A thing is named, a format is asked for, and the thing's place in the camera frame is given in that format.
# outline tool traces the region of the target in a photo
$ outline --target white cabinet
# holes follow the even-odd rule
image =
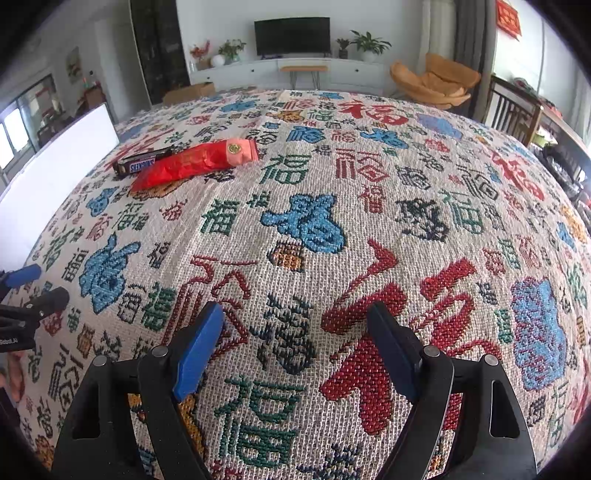
[[[381,63],[335,59],[330,63],[329,79],[331,83],[382,89],[384,71],[385,65]]]
[[[194,72],[191,74],[191,84],[213,82],[217,91],[246,86],[288,89],[290,88],[290,76],[287,72],[280,70],[284,66],[293,65],[327,66],[328,72],[320,75],[320,86],[324,90],[345,90],[382,95],[385,91],[392,91],[394,87],[392,80],[388,77],[387,65],[323,58],[239,62]],[[298,75],[296,88],[311,88],[309,73],[301,72]]]

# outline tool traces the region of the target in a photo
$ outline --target snickers wrapper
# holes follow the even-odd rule
[[[132,173],[137,173],[145,168],[156,163],[162,158],[169,157],[173,154],[173,149],[161,148],[160,150],[152,150],[150,152],[138,153],[130,157],[122,158],[113,163],[115,173],[120,177],[126,177]]]

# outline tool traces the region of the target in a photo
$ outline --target plant pot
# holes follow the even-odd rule
[[[377,58],[378,56],[371,50],[366,50],[361,54],[361,59],[367,63],[373,63]]]
[[[212,67],[223,67],[226,64],[226,57],[223,55],[214,55],[212,57]]]

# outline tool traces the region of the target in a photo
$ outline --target television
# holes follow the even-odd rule
[[[256,54],[330,53],[330,18],[277,18],[255,22]]]

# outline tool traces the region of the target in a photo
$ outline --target wall picture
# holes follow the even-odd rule
[[[76,83],[82,78],[82,64],[80,62],[80,50],[78,47],[74,48],[66,57],[66,71],[70,83]]]

